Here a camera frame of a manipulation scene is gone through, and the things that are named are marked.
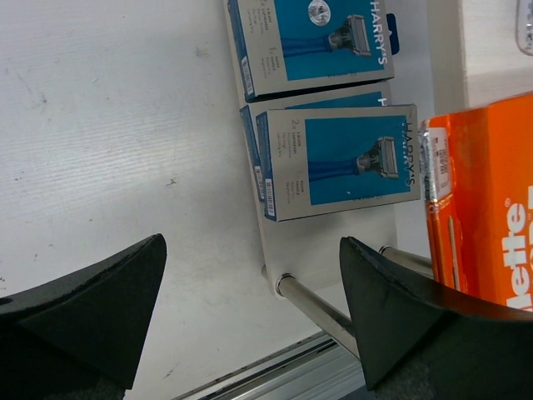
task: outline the blue and gray box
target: blue and gray box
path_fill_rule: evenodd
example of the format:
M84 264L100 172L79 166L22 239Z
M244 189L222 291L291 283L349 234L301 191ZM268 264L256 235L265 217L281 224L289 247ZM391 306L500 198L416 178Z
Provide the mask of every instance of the blue and gray box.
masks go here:
M257 117L265 216L286 221L420 198L416 107Z
M228 0L245 99L394 76L384 0Z
M265 199L256 121L259 114L268 110L282 110L285 108L353 108L378 107L390 104L391 90L388 82L247 104L241 109L241 117L259 200L262 202Z

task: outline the razor image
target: razor image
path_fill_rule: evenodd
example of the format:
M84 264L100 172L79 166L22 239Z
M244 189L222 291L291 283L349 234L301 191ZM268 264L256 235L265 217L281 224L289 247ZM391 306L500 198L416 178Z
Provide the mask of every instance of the razor image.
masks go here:
M308 162L309 181L361 175L375 172L383 178L398 179L398 164L393 137L380 137L372 148L360 157L340 162Z
M281 46L285 58L312 53L332 53L346 48L357 56L371 56L365 18L361 15L350 15L334 33L323 37L305 39L282 37Z

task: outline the round silver sticker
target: round silver sticker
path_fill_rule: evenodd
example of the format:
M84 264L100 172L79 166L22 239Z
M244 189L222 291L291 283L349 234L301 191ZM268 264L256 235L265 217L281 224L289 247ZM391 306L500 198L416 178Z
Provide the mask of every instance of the round silver sticker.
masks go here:
M331 20L331 9L325 0L313 0L307 11L311 21L319 27L327 25Z

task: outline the metal pole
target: metal pole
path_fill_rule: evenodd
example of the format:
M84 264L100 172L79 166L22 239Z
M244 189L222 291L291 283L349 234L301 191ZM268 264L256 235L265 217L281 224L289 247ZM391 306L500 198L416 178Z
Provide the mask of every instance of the metal pole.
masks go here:
M277 291L341 346L361 359L349 317L322 300L291 275L280 279Z
M431 268L431 260L429 258L418 256L411 252L402 252L402 250L391 246L382 247L380 253L385 258L402 265L402 267L409 268L415 273L433 279L433 269Z

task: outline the product package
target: product package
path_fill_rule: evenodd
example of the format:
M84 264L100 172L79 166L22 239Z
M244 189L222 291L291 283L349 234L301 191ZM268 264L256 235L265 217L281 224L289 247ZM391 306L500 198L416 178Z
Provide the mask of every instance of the product package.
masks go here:
M228 0L245 99L394 76L384 0Z
M420 198L415 106L267 111L257 126L272 221Z
M421 130L436 277L533 311L533 93L426 121Z
M284 97L264 102L253 102L241 109L242 122L246 134L248 152L252 160L254 178L259 193L259 200L264 201L261 158L258 147L256 118L268 110L305 109L305 108L353 108L377 107L391 103L391 90L387 82L369 84L360 87L330 90Z

